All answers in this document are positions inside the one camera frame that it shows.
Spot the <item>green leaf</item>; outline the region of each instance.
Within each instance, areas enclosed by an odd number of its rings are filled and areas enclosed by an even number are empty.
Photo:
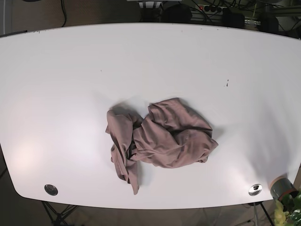
[[[293,199],[295,207],[301,209],[301,194]]]
[[[286,206],[287,210],[291,212],[294,208],[293,197],[290,194],[286,194],[282,198],[282,203]]]
[[[301,219],[293,223],[293,226],[300,226],[300,225],[301,225]]]
[[[299,220],[301,220],[301,211],[300,210],[295,210],[291,214],[291,220],[292,221],[299,221]]]

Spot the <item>potted plant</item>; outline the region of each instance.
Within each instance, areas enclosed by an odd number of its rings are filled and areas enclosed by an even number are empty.
[[[276,201],[275,226],[301,226],[301,192],[293,198],[291,194]]]
[[[283,176],[272,182],[270,192],[276,202],[275,226],[301,226],[301,192]]]

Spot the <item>floor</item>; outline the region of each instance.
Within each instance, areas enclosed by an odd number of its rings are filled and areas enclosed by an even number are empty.
[[[36,31],[57,28],[64,18],[60,0],[42,0],[28,3],[11,2],[12,32]],[[126,0],[65,0],[66,26],[138,22],[140,10],[135,2]],[[0,172],[5,168],[0,159]],[[301,184],[299,174],[297,184]],[[273,201],[264,202],[273,217]],[[57,211],[65,205],[53,203]],[[260,226],[270,225],[261,207],[257,207]],[[238,226],[254,217],[253,208],[244,204],[236,206],[189,210],[121,210],[79,207],[67,222],[76,226]],[[0,224],[4,226],[50,226],[50,220],[41,201],[19,196],[13,187],[9,173],[0,180]],[[251,221],[246,226],[254,225]]]

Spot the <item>black cable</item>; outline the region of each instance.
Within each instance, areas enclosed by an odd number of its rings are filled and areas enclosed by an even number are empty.
[[[67,14],[66,14],[66,9],[65,9],[65,3],[64,3],[64,0],[61,0],[61,7],[62,7],[62,11],[63,11],[63,14],[64,14],[64,23],[62,25],[62,27],[65,26],[66,22],[67,22]]]
[[[289,31],[291,31],[300,21],[301,21],[301,19],[299,19]]]
[[[0,174],[0,179],[3,177],[3,175],[6,173],[6,171],[7,171],[8,169],[7,169],[7,167],[3,170],[3,172]]]
[[[213,21],[210,19],[210,17],[198,6],[198,4],[194,1],[191,0],[194,4],[196,4],[196,6],[199,8],[200,11],[202,11],[204,13],[204,15],[209,19],[209,21],[212,23],[212,25],[214,25]]]
[[[215,16],[216,14],[218,14],[219,12],[213,13],[209,18]]]
[[[281,27],[281,29],[285,32],[284,28],[281,26],[281,24],[279,24],[279,26]]]

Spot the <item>mauve garment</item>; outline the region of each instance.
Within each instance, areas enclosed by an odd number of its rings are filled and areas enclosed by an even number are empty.
[[[138,193],[137,163],[152,163],[163,168],[178,168],[194,162],[206,162],[218,146],[211,139],[212,128],[178,98],[148,107],[144,120],[131,114],[107,113],[108,128],[114,145],[112,162],[120,179]]]

